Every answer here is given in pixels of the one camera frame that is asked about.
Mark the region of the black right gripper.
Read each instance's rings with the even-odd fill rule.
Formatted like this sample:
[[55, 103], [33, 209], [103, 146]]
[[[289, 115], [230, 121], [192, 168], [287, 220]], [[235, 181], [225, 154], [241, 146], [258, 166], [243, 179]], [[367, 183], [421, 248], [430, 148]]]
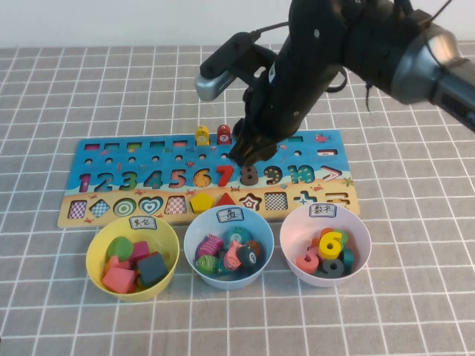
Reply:
[[278, 142], [296, 132], [304, 116], [344, 69], [320, 59], [305, 62], [299, 54], [281, 51], [243, 95], [245, 116], [233, 129], [235, 144], [229, 158], [246, 163], [246, 144], [267, 139], [263, 159], [276, 155]]

